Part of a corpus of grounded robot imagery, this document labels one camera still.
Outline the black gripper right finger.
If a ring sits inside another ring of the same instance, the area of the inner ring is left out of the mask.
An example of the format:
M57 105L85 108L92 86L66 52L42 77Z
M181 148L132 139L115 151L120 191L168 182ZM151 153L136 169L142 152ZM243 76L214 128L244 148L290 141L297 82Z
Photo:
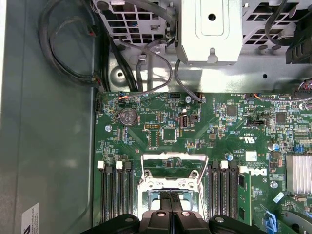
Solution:
M178 193L172 192L172 212L178 234L263 234L264 231L225 215L205 221L196 212L182 209Z

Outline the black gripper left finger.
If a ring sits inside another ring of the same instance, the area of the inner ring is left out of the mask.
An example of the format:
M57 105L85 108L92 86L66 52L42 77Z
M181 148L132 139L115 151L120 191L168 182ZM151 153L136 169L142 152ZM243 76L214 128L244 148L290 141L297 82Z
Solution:
M121 214L86 231L85 234L168 234L171 225L171 196L160 193L160 209L145 212L142 219Z

